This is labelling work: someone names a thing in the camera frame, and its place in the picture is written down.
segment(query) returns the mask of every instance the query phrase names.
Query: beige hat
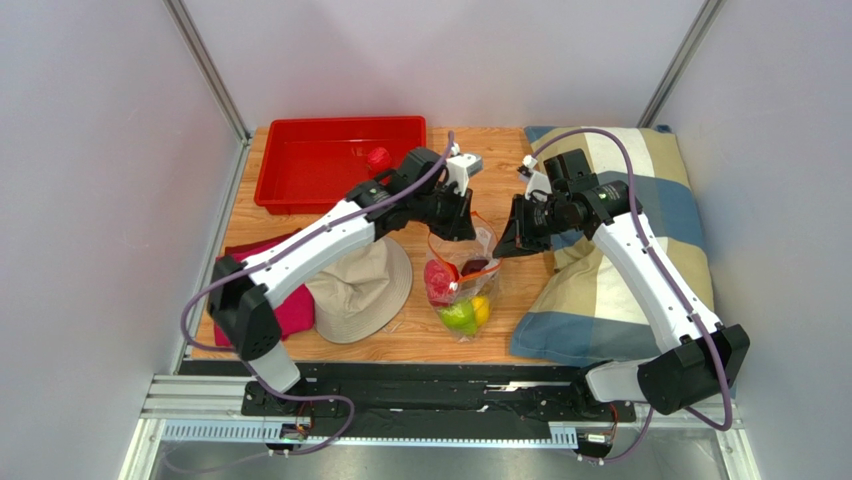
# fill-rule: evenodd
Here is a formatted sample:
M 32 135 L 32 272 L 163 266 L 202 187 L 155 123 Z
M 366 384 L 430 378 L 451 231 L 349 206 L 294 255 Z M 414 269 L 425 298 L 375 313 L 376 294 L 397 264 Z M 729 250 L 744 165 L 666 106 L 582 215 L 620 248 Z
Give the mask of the beige hat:
M 385 237 L 348 253 L 305 286 L 314 296 L 317 332 L 330 342 L 357 342 L 384 327 L 405 305 L 411 261 Z

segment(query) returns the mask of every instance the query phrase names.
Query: plastic bag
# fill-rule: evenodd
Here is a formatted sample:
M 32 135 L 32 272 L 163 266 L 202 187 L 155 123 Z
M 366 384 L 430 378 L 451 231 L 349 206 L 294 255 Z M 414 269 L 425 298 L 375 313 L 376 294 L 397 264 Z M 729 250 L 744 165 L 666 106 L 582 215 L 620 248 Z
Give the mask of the plastic bag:
M 423 270 L 429 304 L 459 341 L 472 340 L 488 323 L 502 264 L 491 255 L 498 240 L 494 229 L 476 213 L 471 218 L 476 240 L 450 242 L 429 234 Z

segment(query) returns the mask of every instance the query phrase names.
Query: wooden tabletop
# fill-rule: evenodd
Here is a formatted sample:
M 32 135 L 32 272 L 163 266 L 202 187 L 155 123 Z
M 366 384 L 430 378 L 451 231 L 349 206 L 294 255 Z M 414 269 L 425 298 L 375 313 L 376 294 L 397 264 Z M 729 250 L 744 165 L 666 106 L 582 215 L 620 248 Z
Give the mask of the wooden tabletop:
M 447 128 L 431 128 L 428 146 L 443 151 Z M 484 171 L 470 182 L 473 190 L 472 209 L 491 223 L 498 234 L 503 232 L 509 215 L 512 195 L 521 193 L 524 184 L 516 169 L 530 152 L 520 128 L 453 129 L 462 151 L 478 153 L 485 162 Z M 225 234 L 225 246 L 262 241 L 304 228 L 320 215 L 273 216 L 254 203 L 254 191 L 263 160 L 268 129 L 258 129 L 234 210 Z M 436 363 L 539 363 L 509 355 L 509 340 L 518 321 L 535 301 L 553 271 L 552 255 L 510 258 L 503 262 L 500 292 L 491 319 L 472 342 L 458 343 L 426 301 L 422 272 L 425 265 L 428 228 L 410 223 L 390 237 L 405 248 L 411 258 L 414 281 L 411 295 L 402 311 L 388 324 L 393 333 L 379 331 L 349 345 L 326 341 L 315 330 L 291 335 L 284 345 L 296 360 L 312 361 L 391 361 Z M 205 313 L 197 340 L 213 344 L 213 321 Z M 211 353 L 193 349 L 193 358 L 234 358 L 230 353 Z

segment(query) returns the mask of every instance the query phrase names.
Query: gray floor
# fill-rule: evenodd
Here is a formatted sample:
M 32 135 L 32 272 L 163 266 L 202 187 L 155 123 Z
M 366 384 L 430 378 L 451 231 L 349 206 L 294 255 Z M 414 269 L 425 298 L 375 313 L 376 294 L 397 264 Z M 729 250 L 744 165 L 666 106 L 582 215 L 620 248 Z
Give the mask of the gray floor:
M 615 451 L 632 443 L 635 431 L 619 430 Z M 166 444 L 169 460 L 182 468 L 206 468 L 264 451 L 261 445 L 187 442 Z M 332 446 L 305 457 L 262 458 L 207 475 L 181 475 L 155 468 L 154 479 L 727 479 L 715 433 L 652 430 L 628 460 L 597 467 L 573 453 L 533 449 Z

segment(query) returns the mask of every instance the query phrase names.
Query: white wall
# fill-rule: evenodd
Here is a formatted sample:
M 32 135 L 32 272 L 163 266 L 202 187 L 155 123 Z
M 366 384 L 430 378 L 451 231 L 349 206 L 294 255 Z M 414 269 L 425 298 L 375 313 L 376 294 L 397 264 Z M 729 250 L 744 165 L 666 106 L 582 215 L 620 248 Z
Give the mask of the white wall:
M 848 478 L 852 5 L 727 2 L 662 114 L 678 134 L 764 478 Z
M 249 128 L 639 121 L 702 0 L 186 0 Z
M 115 478 L 237 142 L 162 2 L 0 9 L 0 478 Z

